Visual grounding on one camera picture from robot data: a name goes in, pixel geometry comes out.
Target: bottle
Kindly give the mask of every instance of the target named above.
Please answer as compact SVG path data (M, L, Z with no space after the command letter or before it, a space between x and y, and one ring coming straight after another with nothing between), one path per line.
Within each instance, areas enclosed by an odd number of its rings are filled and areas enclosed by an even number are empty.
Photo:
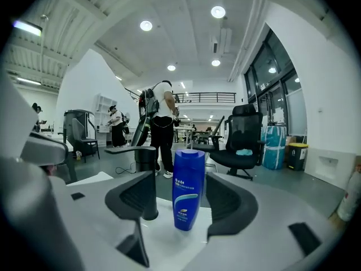
M205 154L197 150L178 150L174 158L173 215L174 226L192 229L203 194Z
M337 209L342 221L348 222L354 215L361 200L361 174L355 171L347 184L346 194Z

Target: white shelf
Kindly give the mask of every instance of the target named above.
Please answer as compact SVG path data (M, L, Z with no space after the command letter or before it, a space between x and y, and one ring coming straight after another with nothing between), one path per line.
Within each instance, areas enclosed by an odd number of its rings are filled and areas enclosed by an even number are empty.
M106 126L107 122L111 119L109 108L116 104L117 102L115 100L102 96L100 93L95 96L93 110L95 114L96 131L98 133L110 132L109 127Z

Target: chair armrest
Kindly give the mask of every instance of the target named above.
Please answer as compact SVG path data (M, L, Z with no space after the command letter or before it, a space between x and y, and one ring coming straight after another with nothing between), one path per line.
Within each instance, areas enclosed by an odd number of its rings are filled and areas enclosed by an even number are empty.
M262 160L263 160L263 153L265 151L265 141L257 141L257 143L259 144L259 157L258 157L258 161L256 165L261 165L262 164Z
M156 151L155 147L123 147L123 148L106 148L104 151L108 154L117 155L123 154L124 152L129 151L139 151L139 150L148 150L148 151Z
M217 151L219 151L219 139L222 138L221 135L211 135L210 138L212 139L213 146Z

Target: chair backrest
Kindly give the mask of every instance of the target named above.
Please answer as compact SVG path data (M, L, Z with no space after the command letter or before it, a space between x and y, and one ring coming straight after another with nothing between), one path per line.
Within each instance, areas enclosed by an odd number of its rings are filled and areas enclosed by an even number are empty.
M215 136L217 134L217 131L219 129L219 127L221 126L222 122L224 120L224 116L221 118L221 120L219 121L218 125L215 127L214 131L212 132L212 135Z
M77 119L72 119L72 129L74 139L78 142L81 142L81 137L84 134L85 128Z
M259 152L257 141L261 137L263 115L256 112L252 104L236 108L234 114L228 118L229 135L226 149L236 152L245 148L257 154Z

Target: backpack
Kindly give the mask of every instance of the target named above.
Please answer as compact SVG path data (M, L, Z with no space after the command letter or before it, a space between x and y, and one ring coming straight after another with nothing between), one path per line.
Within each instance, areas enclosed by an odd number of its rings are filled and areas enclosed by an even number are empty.
M151 89L143 90L139 96L139 115L140 117L146 115L153 118L159 110L159 101L154 96L153 89L158 85L156 84Z

